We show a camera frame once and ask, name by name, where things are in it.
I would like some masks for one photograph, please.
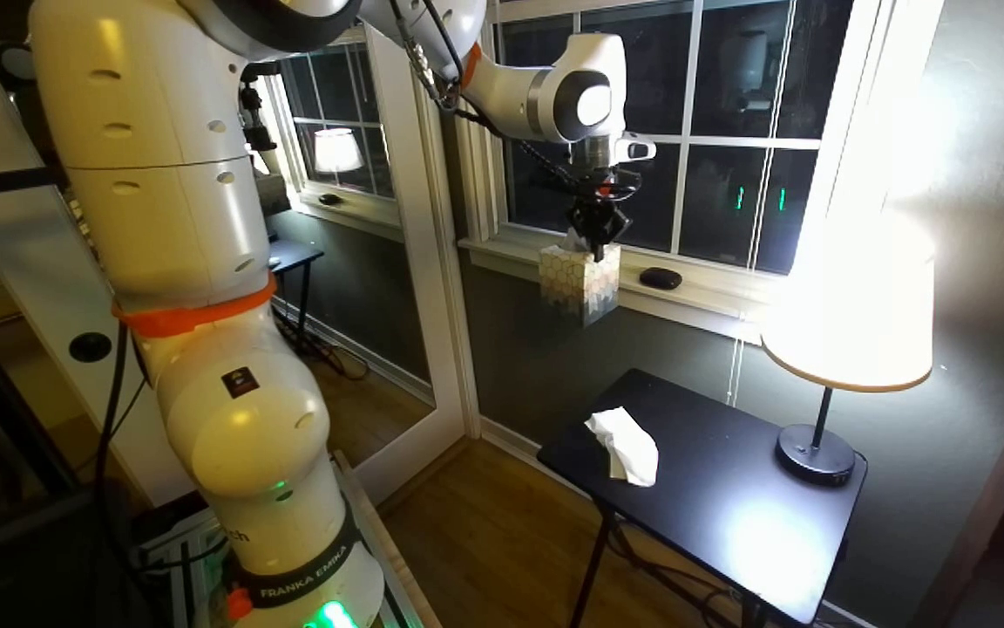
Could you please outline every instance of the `tissue box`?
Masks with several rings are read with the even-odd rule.
[[[541,247],[541,301],[558,309],[564,317],[575,317],[580,325],[594,325],[618,309],[618,269],[618,244],[602,247],[602,262],[575,247]]]

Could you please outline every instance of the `lamp stand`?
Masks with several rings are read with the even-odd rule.
[[[815,431],[810,425],[783,431],[778,451],[799,476],[845,482],[853,467],[853,451],[840,437],[824,431],[830,398],[834,398],[834,387],[824,387]]]

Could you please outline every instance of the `green light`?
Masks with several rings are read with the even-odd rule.
[[[331,601],[314,618],[306,618],[303,628],[355,628],[355,623],[338,601]]]
[[[272,498],[277,498],[277,503],[285,503],[290,496],[293,496],[293,487],[290,487],[290,482],[277,482],[277,487],[272,487]]]

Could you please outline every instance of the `lamp shade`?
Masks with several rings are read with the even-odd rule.
[[[363,153],[354,131],[319,131],[314,134],[314,166],[325,174],[360,173]]]
[[[891,217],[826,227],[772,310],[764,349],[826,387],[915,387],[930,370],[930,316],[934,251],[917,230]]]

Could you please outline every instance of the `white tissue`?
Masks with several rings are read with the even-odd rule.
[[[661,451],[627,409],[594,412],[585,431],[606,448],[609,480],[626,480],[645,488],[655,487]]]

